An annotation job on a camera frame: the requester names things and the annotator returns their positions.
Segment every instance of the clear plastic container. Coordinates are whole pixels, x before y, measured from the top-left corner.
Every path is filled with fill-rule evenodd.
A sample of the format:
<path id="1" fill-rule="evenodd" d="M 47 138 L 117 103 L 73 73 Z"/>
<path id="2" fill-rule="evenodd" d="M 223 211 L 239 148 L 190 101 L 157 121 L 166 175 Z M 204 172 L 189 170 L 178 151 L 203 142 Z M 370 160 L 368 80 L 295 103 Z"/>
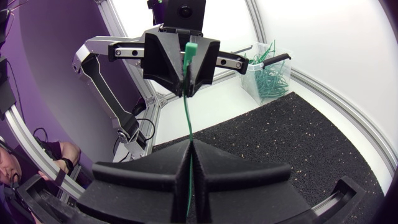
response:
<path id="1" fill-rule="evenodd" d="M 249 60 L 259 60 L 261 56 L 269 49 L 267 58 L 272 58 L 284 53 L 292 56 L 289 50 L 276 47 L 274 51 L 274 44 L 253 44 L 250 50 L 241 52 L 240 55 L 245 56 Z M 272 65 L 266 66 L 262 69 L 263 63 L 250 64 L 245 75 L 236 72 L 241 79 L 241 86 L 245 89 L 253 99 L 259 104 L 264 105 L 284 96 L 289 91 L 290 82 L 290 60 L 286 59 Z"/>

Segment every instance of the green wire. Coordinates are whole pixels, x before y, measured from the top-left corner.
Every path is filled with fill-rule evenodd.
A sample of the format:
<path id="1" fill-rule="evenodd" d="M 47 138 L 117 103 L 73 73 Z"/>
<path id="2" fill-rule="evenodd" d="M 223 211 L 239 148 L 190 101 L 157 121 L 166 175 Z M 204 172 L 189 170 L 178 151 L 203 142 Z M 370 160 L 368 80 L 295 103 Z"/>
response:
<path id="1" fill-rule="evenodd" d="M 188 128 L 189 128 L 189 140 L 193 141 L 193 134 L 192 134 L 192 125 L 189 117 L 188 111 L 188 103 L 187 103 L 187 68 L 190 63 L 192 63 L 192 57 L 197 53 L 198 44 L 188 42 L 185 45 L 185 56 L 184 56 L 184 63 L 182 67 L 182 71 L 184 74 L 184 88 L 183 88 L 183 100 L 184 100 L 184 108 L 185 108 L 185 115 L 187 116 L 188 121 Z M 189 170 L 189 189 L 188 189 L 188 208 L 187 208 L 187 218 L 189 214 L 189 209 L 191 206 L 191 198 L 192 198 L 192 155 L 190 159 L 190 170 Z"/>

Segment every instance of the black rubber mat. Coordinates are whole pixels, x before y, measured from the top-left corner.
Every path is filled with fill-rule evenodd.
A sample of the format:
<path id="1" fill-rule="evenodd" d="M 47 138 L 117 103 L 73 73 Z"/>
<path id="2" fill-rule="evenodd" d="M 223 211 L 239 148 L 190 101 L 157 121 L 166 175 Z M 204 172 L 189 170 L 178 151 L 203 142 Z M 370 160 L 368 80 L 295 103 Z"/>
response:
<path id="1" fill-rule="evenodd" d="M 366 195 L 347 223 L 369 223 L 384 198 L 375 175 L 358 150 L 335 125 L 295 93 L 193 136 L 250 161 L 289 163 L 291 184 L 311 206 L 326 199 L 342 176 L 351 177 L 366 190 Z M 152 152 L 186 138 L 154 146 Z M 188 221 L 194 219 L 190 214 Z"/>

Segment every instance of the aluminum frame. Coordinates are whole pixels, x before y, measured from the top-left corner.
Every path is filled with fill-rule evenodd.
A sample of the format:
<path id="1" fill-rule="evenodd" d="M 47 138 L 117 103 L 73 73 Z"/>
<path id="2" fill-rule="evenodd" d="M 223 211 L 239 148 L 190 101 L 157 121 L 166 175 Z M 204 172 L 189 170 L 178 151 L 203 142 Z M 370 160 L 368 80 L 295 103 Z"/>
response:
<path id="1" fill-rule="evenodd" d="M 12 133 L 18 140 L 18 143 L 22 146 L 33 163 L 47 177 L 49 177 L 49 179 L 55 180 L 60 168 L 55 165 L 53 160 L 51 160 L 51 158 L 49 158 L 49 156 L 39 146 L 22 120 L 15 105 L 6 111 L 6 120 L 8 126 L 12 130 Z M 60 188 L 76 200 L 79 199 L 80 195 L 85 191 L 83 187 L 78 185 L 67 175 L 65 176 Z"/>

